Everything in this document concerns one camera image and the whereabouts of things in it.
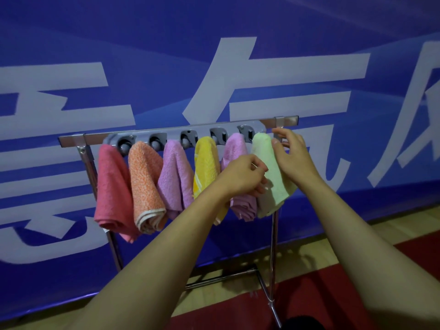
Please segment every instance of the forearm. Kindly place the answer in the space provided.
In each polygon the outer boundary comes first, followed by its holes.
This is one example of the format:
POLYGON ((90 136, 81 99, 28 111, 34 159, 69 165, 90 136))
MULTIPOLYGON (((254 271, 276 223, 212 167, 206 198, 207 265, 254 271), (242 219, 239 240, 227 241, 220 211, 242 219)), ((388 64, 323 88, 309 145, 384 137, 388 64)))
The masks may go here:
POLYGON ((213 183, 85 308, 72 329, 162 329, 225 203, 213 183))
POLYGON ((341 265, 371 311, 440 318, 440 284, 385 242, 325 183, 304 189, 341 265))

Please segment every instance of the light green towel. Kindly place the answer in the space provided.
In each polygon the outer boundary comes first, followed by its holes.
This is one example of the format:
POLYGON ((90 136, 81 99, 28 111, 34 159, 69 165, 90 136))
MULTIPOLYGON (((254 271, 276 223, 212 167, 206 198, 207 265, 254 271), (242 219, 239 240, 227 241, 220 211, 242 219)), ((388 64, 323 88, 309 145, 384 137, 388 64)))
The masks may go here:
POLYGON ((279 169, 271 140, 272 138, 266 133, 257 133, 252 139, 252 154, 257 155, 269 168, 265 174, 268 180, 265 186, 268 190, 257 198, 259 218, 278 210, 284 204, 284 200, 297 189, 297 186, 279 169))

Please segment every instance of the wooden floor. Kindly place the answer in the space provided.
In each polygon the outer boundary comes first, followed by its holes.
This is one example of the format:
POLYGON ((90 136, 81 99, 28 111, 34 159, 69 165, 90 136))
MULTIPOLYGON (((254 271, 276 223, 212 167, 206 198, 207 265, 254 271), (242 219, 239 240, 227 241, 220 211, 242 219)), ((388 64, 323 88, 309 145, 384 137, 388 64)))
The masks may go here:
MULTIPOLYGON (((376 220, 372 223, 372 226, 382 238, 391 244, 408 241, 412 238, 440 230, 440 206, 376 220)), ((203 271, 206 274, 192 277, 189 282, 217 276, 222 272, 236 271, 252 263, 257 264, 263 278, 267 282, 268 260, 268 250, 262 250, 197 270, 198 272, 203 271)), ((324 236, 283 244, 278 247, 276 279, 277 282, 280 282, 337 263, 338 259, 324 236)), ((212 305, 259 288, 260 286, 255 276, 243 276, 187 291, 182 294, 173 315, 212 305)), ((85 303, 87 301, 78 301, 70 305, 24 316, 0 325, 0 329, 61 329, 81 311, 85 303)))

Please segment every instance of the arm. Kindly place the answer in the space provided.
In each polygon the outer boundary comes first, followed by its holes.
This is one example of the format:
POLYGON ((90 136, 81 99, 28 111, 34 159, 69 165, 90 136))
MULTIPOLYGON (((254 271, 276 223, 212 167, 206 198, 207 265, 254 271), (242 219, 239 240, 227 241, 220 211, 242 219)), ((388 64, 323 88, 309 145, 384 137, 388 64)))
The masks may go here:
POLYGON ((300 135, 272 142, 280 168, 310 200, 327 238, 365 307, 383 328, 440 325, 440 283, 385 242, 319 176, 300 135))
POLYGON ((69 329, 162 329, 184 291, 220 208, 264 192, 267 167, 255 155, 229 163, 162 233, 85 307, 69 329))

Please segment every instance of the left hand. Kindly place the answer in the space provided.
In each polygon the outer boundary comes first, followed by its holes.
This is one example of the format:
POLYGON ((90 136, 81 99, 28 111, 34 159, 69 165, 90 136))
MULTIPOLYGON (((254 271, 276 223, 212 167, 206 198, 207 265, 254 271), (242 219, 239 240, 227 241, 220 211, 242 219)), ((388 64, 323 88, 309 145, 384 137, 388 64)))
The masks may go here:
POLYGON ((267 183, 264 177, 267 171, 267 166, 256 155, 241 155, 228 164, 214 183, 227 199, 240 194, 258 197, 266 191, 262 184, 267 183))

